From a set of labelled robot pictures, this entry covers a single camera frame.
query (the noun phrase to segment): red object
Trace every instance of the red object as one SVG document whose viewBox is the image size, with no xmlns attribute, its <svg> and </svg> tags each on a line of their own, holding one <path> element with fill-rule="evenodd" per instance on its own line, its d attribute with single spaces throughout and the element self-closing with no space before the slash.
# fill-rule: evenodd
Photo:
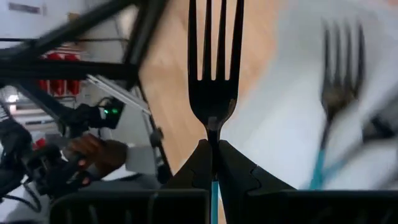
<svg viewBox="0 0 398 224">
<path fill-rule="evenodd" d="M 47 55 L 47 59 L 49 60 L 62 60 L 60 54 L 51 53 Z M 50 80 L 50 89 L 57 94 L 58 96 L 62 96 L 65 93 L 65 81 L 64 80 Z"/>
<path fill-rule="evenodd" d="M 39 87 L 40 87 L 42 90 L 44 90 L 44 91 L 46 91 L 46 92 L 49 91 L 49 86 L 47 85 L 47 80 L 39 80 L 38 83 L 39 83 Z"/>
<path fill-rule="evenodd" d="M 75 54 L 65 54 L 64 59 L 69 60 L 69 61 L 79 61 L 79 58 Z M 80 81 L 79 80 L 67 80 L 67 90 L 73 95 L 79 94 Z"/>
<path fill-rule="evenodd" d="M 41 138 L 33 143 L 33 150 L 40 149 L 43 146 L 45 146 L 45 139 Z"/>
</svg>

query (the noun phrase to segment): person's hand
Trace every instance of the person's hand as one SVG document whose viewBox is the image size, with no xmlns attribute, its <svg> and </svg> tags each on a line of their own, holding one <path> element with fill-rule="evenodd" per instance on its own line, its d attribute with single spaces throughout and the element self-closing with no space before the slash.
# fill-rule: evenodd
<svg viewBox="0 0 398 224">
<path fill-rule="evenodd" d="M 94 164 L 101 177 L 120 168 L 126 161 L 127 146 L 114 140 L 102 141 L 92 134 L 85 134 L 80 138 L 72 139 L 63 150 L 64 156 L 69 159 L 74 153 L 80 152 L 86 158 L 79 161 L 82 169 Z"/>
</svg>

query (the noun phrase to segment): wooden floor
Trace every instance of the wooden floor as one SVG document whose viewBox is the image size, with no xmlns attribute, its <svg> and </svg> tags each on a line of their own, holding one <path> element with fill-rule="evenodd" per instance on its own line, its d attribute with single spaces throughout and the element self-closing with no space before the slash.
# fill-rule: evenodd
<svg viewBox="0 0 398 224">
<path fill-rule="evenodd" d="M 205 0 L 197 2 L 198 58 L 201 58 Z M 215 58 L 221 1 L 213 2 L 213 58 Z M 155 123 L 164 132 L 163 146 L 174 173 L 192 153 L 198 140 L 206 137 L 205 129 L 193 115 L 188 100 L 188 3 L 188 0 L 170 0 L 140 73 Z M 229 0 L 226 55 L 230 55 L 231 52 L 235 7 L 236 0 Z M 246 93 L 266 69 L 268 61 L 275 52 L 275 27 L 279 8 L 280 1 L 277 0 L 245 1 L 238 103 L 244 100 Z M 224 217 L 221 216 L 220 223 L 224 222 Z"/>
</svg>

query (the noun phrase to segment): fork tines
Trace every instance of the fork tines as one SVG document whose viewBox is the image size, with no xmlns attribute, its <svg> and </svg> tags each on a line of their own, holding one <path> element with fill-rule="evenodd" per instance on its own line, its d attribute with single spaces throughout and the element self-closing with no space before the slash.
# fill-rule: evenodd
<svg viewBox="0 0 398 224">
<path fill-rule="evenodd" d="M 203 50 L 203 76 L 202 80 L 211 80 L 211 4 L 212 0 L 206 2 L 205 20 L 205 44 Z M 241 45 L 243 33 L 243 7 L 244 0 L 238 0 L 236 4 L 231 71 L 229 80 L 238 83 L 241 61 Z M 218 34 L 218 52 L 216 80 L 225 80 L 225 27 L 226 27 L 226 0 L 221 1 L 220 31 Z M 197 9 L 196 0 L 189 2 L 188 16 L 188 79 L 190 82 L 198 80 L 197 71 Z"/>
<path fill-rule="evenodd" d="M 352 29 L 348 24 L 341 31 L 339 25 L 334 23 L 331 27 L 324 23 L 324 63 L 325 73 L 323 89 L 336 86 L 343 87 L 346 91 L 358 97 L 365 73 L 365 40 L 363 27 L 360 23 Z M 334 50 L 334 67 L 331 65 L 331 51 Z"/>
</svg>

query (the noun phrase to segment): utensil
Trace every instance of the utensil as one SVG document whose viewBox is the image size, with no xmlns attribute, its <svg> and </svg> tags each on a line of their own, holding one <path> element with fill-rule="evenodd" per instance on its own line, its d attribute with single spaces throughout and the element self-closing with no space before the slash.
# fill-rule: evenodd
<svg viewBox="0 0 398 224">
<path fill-rule="evenodd" d="M 190 0 L 188 18 L 188 89 L 193 114 L 205 126 L 208 141 L 213 148 L 213 175 L 218 170 L 218 143 L 225 121 L 232 115 L 238 100 L 239 69 L 243 33 L 244 0 L 238 0 L 232 40 L 231 70 L 225 79 L 225 25 L 226 0 L 221 2 L 220 30 L 216 78 L 211 79 L 211 0 L 206 3 L 205 44 L 203 51 L 203 76 L 197 77 L 197 13 L 196 0 Z"/>
<path fill-rule="evenodd" d="M 310 183 L 310 189 L 319 189 L 323 183 L 323 163 L 325 160 L 325 148 L 328 139 L 330 126 L 333 118 L 337 113 L 345 109 L 352 101 L 358 99 L 358 93 L 362 86 L 365 74 L 365 39 L 362 25 L 359 23 L 356 27 L 358 32 L 358 59 L 353 60 L 353 45 L 351 29 L 348 24 L 345 24 L 345 39 L 346 47 L 344 50 L 341 46 L 341 32 L 339 25 L 334 24 L 333 32 L 335 33 L 335 67 L 332 77 L 331 69 L 331 29 L 327 23 L 324 24 L 324 78 L 322 90 L 322 106 L 326 113 L 326 125 L 323 131 L 323 136 L 320 144 L 320 151 L 318 153 L 315 170 Z M 353 69 L 353 64 L 356 62 L 356 70 Z"/>
<path fill-rule="evenodd" d="M 323 181 L 332 178 L 339 170 L 344 168 L 349 162 L 363 152 L 363 146 L 371 141 L 396 138 L 398 134 L 398 95 L 388 101 L 388 104 L 379 110 L 371 118 L 363 129 L 363 141 L 356 143 L 351 149 L 347 150 L 342 158 L 326 167 L 322 171 Z M 397 180 L 398 171 L 386 182 L 381 185 L 382 189 L 393 181 Z"/>
</svg>

